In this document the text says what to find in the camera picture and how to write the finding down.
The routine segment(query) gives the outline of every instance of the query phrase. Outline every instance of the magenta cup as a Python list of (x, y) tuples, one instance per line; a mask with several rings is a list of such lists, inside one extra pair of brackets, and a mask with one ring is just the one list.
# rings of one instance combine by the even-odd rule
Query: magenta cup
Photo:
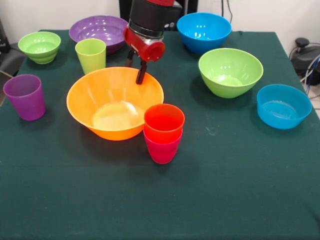
[(4, 84), (3, 92), (23, 120), (37, 120), (46, 112), (41, 80), (35, 75), (11, 78)]
[(148, 152), (154, 162), (157, 164), (167, 164), (174, 159), (178, 147), (183, 135), (183, 130), (181, 132), (181, 135), (170, 143), (156, 143), (151, 141), (145, 133), (145, 130), (143, 130), (144, 139), (146, 142), (146, 146), (148, 148)]

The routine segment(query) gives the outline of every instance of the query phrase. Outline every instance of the light green bowl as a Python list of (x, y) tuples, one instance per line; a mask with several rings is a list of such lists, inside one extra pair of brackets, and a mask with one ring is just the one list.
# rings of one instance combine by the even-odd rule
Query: light green bowl
[(217, 48), (203, 54), (199, 70), (215, 95), (232, 99), (250, 90), (262, 77), (264, 68), (252, 54), (234, 48)]
[(25, 35), (18, 42), (19, 49), (37, 64), (52, 62), (61, 44), (61, 38), (49, 31), (37, 31)]

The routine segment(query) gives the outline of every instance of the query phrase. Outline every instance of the blue bowl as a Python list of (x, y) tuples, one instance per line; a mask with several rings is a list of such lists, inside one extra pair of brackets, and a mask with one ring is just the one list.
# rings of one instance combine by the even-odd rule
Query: blue bowl
[(260, 119), (276, 129), (296, 127), (312, 110), (312, 104), (304, 92), (283, 84), (261, 88), (256, 99)]
[(219, 48), (232, 30), (227, 19), (208, 12), (184, 15), (178, 20), (176, 27), (183, 43), (196, 54)]

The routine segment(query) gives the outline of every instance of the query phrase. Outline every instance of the cup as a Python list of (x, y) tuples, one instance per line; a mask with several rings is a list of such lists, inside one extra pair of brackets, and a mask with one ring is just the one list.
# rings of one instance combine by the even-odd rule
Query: cup
[(37, 120), (46, 112), (42, 83), (35, 75), (11, 78), (4, 84), (3, 92), (23, 120)]
[(75, 45), (84, 74), (106, 67), (106, 43), (100, 39), (88, 38)]
[(143, 135), (152, 160), (157, 164), (170, 163), (172, 159), (174, 159), (178, 151), (178, 147), (183, 135), (183, 130), (181, 131), (180, 136), (175, 141), (166, 144), (155, 143), (154, 141), (151, 141), (147, 137), (145, 130), (146, 128), (144, 128), (143, 130)]
[(153, 105), (144, 113), (145, 135), (157, 144), (168, 144), (182, 134), (185, 115), (178, 107), (162, 103)]

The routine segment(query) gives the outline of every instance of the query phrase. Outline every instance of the orange bowl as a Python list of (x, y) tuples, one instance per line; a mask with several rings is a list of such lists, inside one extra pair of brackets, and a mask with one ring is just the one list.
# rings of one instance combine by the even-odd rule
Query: orange bowl
[(164, 102), (164, 91), (150, 74), (136, 84), (138, 71), (107, 67), (83, 76), (67, 94), (69, 113), (101, 138), (120, 141), (136, 136), (144, 128), (145, 111)]

